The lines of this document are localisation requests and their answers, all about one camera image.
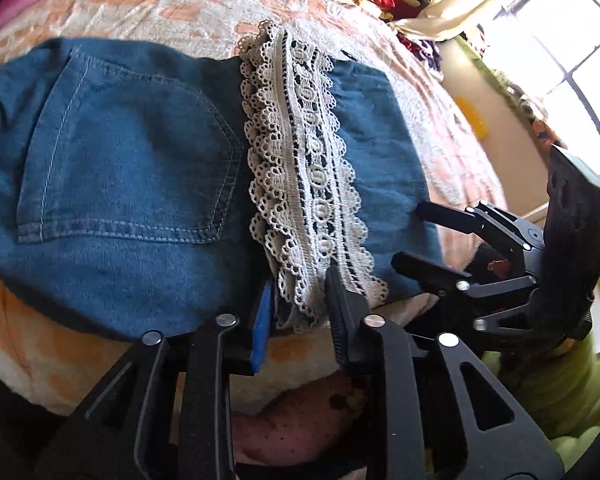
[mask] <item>wall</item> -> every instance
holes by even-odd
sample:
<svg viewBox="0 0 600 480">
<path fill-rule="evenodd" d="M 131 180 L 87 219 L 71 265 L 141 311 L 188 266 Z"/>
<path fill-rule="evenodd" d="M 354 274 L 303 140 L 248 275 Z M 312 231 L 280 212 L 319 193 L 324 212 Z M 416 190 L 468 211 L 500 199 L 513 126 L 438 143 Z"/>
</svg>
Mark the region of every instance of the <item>wall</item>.
<svg viewBox="0 0 600 480">
<path fill-rule="evenodd" d="M 489 130 L 482 146 L 502 183 L 509 210 L 524 215 L 545 203 L 547 169 L 527 129 L 455 41 L 440 44 L 440 53 L 442 86 L 452 97 L 467 99 Z"/>
</svg>

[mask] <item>black robotic claw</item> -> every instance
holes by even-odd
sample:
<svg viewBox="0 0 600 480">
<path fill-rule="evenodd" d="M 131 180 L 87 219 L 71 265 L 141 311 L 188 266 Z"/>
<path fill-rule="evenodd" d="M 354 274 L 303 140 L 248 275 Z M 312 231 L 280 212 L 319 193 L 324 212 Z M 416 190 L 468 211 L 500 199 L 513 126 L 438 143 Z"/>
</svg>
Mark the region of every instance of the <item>black robotic claw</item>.
<svg viewBox="0 0 600 480">
<path fill-rule="evenodd" d="M 509 262 L 506 279 L 480 284 L 414 254 L 392 259 L 397 272 L 425 291 L 450 296 L 441 303 L 443 324 L 472 348 L 537 352 L 589 333 L 600 277 L 600 177 L 557 146 L 549 174 L 544 232 L 484 202 L 465 211 L 431 202 L 416 209 L 423 220 L 482 238 Z"/>
<path fill-rule="evenodd" d="M 542 431 L 456 335 L 415 336 L 373 314 L 335 265 L 325 290 L 342 370 L 371 378 L 367 480 L 562 477 Z"/>
<path fill-rule="evenodd" d="M 225 348 L 239 320 L 222 314 L 191 334 L 147 332 L 80 403 L 42 452 L 39 480 L 232 480 Z M 176 380 L 187 372 L 179 449 L 169 442 Z"/>
</svg>

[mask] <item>metal screw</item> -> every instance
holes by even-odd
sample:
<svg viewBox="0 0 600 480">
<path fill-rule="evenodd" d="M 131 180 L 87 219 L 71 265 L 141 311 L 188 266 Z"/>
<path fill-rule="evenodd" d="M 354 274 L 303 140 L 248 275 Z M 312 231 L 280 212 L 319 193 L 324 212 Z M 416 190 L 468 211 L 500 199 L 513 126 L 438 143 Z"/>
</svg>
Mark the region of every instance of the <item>metal screw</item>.
<svg viewBox="0 0 600 480">
<path fill-rule="evenodd" d="M 233 314 L 220 314 L 220 316 L 216 317 L 216 324 L 218 326 L 231 326 L 235 325 L 238 320 L 235 318 Z"/>
<path fill-rule="evenodd" d="M 369 314 L 365 317 L 365 325 L 373 328 L 380 328 L 381 326 L 384 326 L 385 323 L 384 317 L 378 316 L 378 314 Z"/>
<path fill-rule="evenodd" d="M 147 346 L 157 345 L 160 341 L 162 341 L 162 334 L 155 330 L 142 334 L 142 343 Z"/>
<path fill-rule="evenodd" d="M 456 334 L 452 334 L 451 332 L 445 332 L 438 336 L 438 341 L 442 346 L 447 346 L 449 348 L 453 348 L 454 346 L 458 346 L 460 340 Z"/>
</svg>

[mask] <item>stitching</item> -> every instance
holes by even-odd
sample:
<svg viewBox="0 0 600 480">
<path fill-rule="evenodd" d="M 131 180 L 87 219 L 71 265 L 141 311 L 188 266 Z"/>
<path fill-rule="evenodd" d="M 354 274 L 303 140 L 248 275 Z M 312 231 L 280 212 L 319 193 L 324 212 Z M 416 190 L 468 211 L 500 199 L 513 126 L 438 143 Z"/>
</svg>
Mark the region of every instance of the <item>stitching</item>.
<svg viewBox="0 0 600 480">
<path fill-rule="evenodd" d="M 133 240 L 148 240 L 151 242 L 192 242 L 196 243 L 200 241 L 200 238 L 169 238 L 169 237 L 157 237 L 157 236 L 142 236 L 142 235 L 131 235 L 127 233 L 117 233 L 112 231 L 97 231 L 90 229 L 74 229 L 69 231 L 49 231 L 48 233 L 55 237 L 65 237 L 70 235 L 106 235 L 113 238 L 131 238 Z M 204 240 L 212 241 L 217 240 L 218 237 L 207 237 Z"/>
<path fill-rule="evenodd" d="M 164 86 L 170 86 L 170 85 L 174 85 L 174 86 L 178 86 L 179 88 L 181 88 L 184 91 L 188 91 L 191 92 L 193 94 L 196 94 L 198 96 L 198 98 L 200 99 L 200 102 L 202 103 L 202 105 L 206 108 L 206 110 L 209 112 L 209 114 L 213 117 L 213 120 L 216 122 L 216 124 L 218 125 L 218 128 L 220 129 L 220 131 L 222 132 L 222 135 L 224 136 L 224 138 L 226 139 L 226 141 L 229 143 L 229 148 L 231 149 L 231 161 L 229 162 L 227 169 L 226 169 L 226 173 L 224 174 L 224 180 L 222 181 L 222 187 L 220 188 L 220 191 L 218 192 L 218 197 L 216 198 L 216 203 L 214 204 L 214 209 L 213 209 L 213 214 L 211 216 L 211 219 L 209 221 L 208 224 L 208 229 L 211 229 L 211 226 L 213 225 L 214 221 L 216 220 L 216 213 L 217 213 L 217 209 L 218 209 L 218 204 L 220 202 L 220 197 L 222 196 L 222 192 L 224 191 L 224 186 L 227 184 L 227 179 L 231 170 L 231 165 L 234 163 L 235 161 L 235 149 L 236 146 L 234 146 L 232 144 L 232 142 L 229 140 L 229 138 L 227 137 L 226 133 L 224 132 L 224 128 L 222 127 L 222 124 L 224 124 L 224 127 L 226 127 L 232 134 L 232 136 L 234 136 L 234 139 L 237 142 L 237 148 L 240 148 L 240 152 L 242 151 L 242 146 L 240 145 L 240 139 L 238 138 L 238 136 L 236 135 L 236 133 L 234 132 L 234 130 L 232 129 L 231 126 L 229 126 L 229 124 L 222 118 L 222 115 L 220 114 L 220 112 L 218 111 L 217 108 L 215 108 L 213 106 L 213 104 L 211 102 L 207 102 L 208 99 L 205 96 L 204 92 L 202 92 L 199 88 L 195 88 L 195 87 L 191 87 L 188 85 L 183 84 L 181 81 L 177 80 L 177 79 L 172 79 L 172 78 L 168 78 L 168 77 L 163 77 L 160 75 L 151 75 L 151 74 L 144 74 L 141 72 L 135 72 L 133 70 L 130 70 L 126 67 L 120 66 L 120 65 L 116 65 L 115 63 L 111 63 L 109 61 L 97 58 L 97 57 L 91 57 L 88 56 L 84 53 L 81 52 L 77 52 L 76 55 L 78 55 L 79 57 L 87 60 L 87 62 L 92 62 L 94 64 L 98 64 L 103 66 L 108 72 L 114 73 L 116 75 L 122 76 L 122 77 L 135 77 L 135 78 L 142 78 L 142 79 L 147 79 L 150 82 L 153 83 L 158 83 Z M 221 120 L 222 120 L 222 124 L 219 123 L 218 118 L 216 117 L 216 115 L 220 116 Z M 236 177 L 233 179 L 231 186 L 233 187 L 235 185 L 235 179 L 237 178 L 237 173 L 240 170 L 240 160 L 238 160 L 238 166 L 236 168 Z M 229 193 L 229 200 L 228 202 L 230 202 L 230 199 L 233 195 L 233 190 L 232 192 Z M 226 212 L 228 210 L 228 203 L 227 206 L 225 206 L 224 208 L 224 215 L 226 215 Z M 222 225 L 224 225 L 224 218 L 220 221 L 219 227 L 222 228 Z"/>
<path fill-rule="evenodd" d="M 135 224 L 133 222 L 123 222 L 122 220 L 105 220 L 104 218 L 66 218 L 66 219 L 58 219 L 58 220 L 50 220 L 49 222 L 47 222 L 48 224 L 56 224 L 58 222 L 77 222 L 77 221 L 91 221 L 91 222 L 105 222 L 108 224 L 118 224 L 118 225 L 128 225 L 128 226 L 132 226 L 132 227 L 142 227 L 145 229 L 152 229 L 152 230 L 169 230 L 169 231 L 183 231 L 186 233 L 191 233 L 191 234 L 198 234 L 201 232 L 206 231 L 206 229 L 183 229 L 183 228 L 179 228 L 179 227 L 166 227 L 166 226 L 161 226 L 161 225 L 157 225 L 157 226 L 152 226 L 152 225 L 146 225 L 146 224 Z M 38 226 L 38 222 L 32 222 L 29 224 L 21 224 L 20 228 L 23 230 L 26 230 L 28 228 L 34 228 Z"/>
<path fill-rule="evenodd" d="M 54 159 L 56 158 L 56 149 L 58 148 L 58 140 L 60 140 L 60 134 L 62 133 L 62 128 L 64 127 L 64 122 L 66 121 L 66 117 L 69 114 L 71 105 L 73 104 L 75 96 L 77 95 L 78 90 L 80 89 L 80 86 L 82 86 L 82 82 L 84 81 L 84 78 L 86 77 L 88 71 L 89 71 L 89 60 L 87 60 L 87 65 L 84 68 L 84 73 L 82 74 L 82 78 L 80 79 L 78 86 L 75 88 L 74 95 L 72 95 L 71 100 L 69 101 L 69 105 L 67 106 L 66 110 L 64 111 L 64 115 L 62 116 L 62 121 L 60 123 L 60 127 L 58 128 L 58 134 L 56 135 L 56 142 L 54 143 L 54 149 L 51 153 L 51 161 L 49 162 L 49 169 L 46 172 L 45 187 L 42 192 L 42 204 L 40 206 L 40 241 L 43 240 L 42 231 L 43 231 L 43 227 L 45 224 L 44 218 L 45 218 L 46 190 L 49 186 L 49 179 L 51 178 L 51 169 L 54 166 Z"/>
<path fill-rule="evenodd" d="M 209 227 L 211 227 L 214 220 L 216 219 L 216 209 L 218 209 L 218 203 L 220 202 L 220 197 L 222 196 L 222 192 L 224 191 L 224 186 L 226 184 L 227 178 L 229 177 L 229 170 L 231 169 L 231 165 L 234 163 L 235 149 L 234 149 L 234 146 L 232 145 L 231 141 L 229 140 L 229 137 L 226 136 L 226 133 L 224 132 L 224 128 L 222 128 L 222 126 L 218 122 L 218 119 L 216 118 L 216 115 L 213 113 L 213 110 L 207 105 L 206 96 L 204 94 L 201 95 L 200 102 L 202 102 L 203 106 L 206 108 L 206 111 L 209 112 L 209 114 L 213 117 L 214 121 L 218 125 L 218 128 L 222 132 L 222 135 L 226 139 L 226 142 L 229 143 L 229 148 L 231 149 L 231 161 L 229 161 L 229 164 L 226 167 L 226 173 L 224 174 L 224 180 L 222 181 L 222 187 L 220 188 L 220 191 L 218 192 L 218 197 L 216 198 L 216 203 L 214 205 L 214 213 L 209 222 Z M 231 131 L 232 135 L 235 137 L 235 140 L 238 141 L 238 145 L 239 145 L 240 140 L 235 135 L 235 132 L 233 131 L 233 129 L 228 124 L 226 124 L 226 123 L 224 123 L 224 124 L 228 127 L 229 131 Z"/>
</svg>

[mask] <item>yellow object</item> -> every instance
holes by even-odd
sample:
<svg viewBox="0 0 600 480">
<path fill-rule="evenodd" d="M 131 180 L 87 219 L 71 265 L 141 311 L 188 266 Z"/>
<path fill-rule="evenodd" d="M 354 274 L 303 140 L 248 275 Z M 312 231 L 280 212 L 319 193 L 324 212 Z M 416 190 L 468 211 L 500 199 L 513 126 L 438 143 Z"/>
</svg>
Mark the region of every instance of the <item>yellow object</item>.
<svg viewBox="0 0 600 480">
<path fill-rule="evenodd" d="M 478 113 L 478 110 L 474 108 L 474 106 L 464 97 L 456 97 L 454 101 L 460 108 L 460 111 L 465 116 L 467 122 L 471 125 L 471 128 L 474 131 L 475 136 L 478 140 L 483 140 L 487 135 L 489 135 L 489 129 L 487 125 L 484 124 L 482 117 Z"/>
</svg>

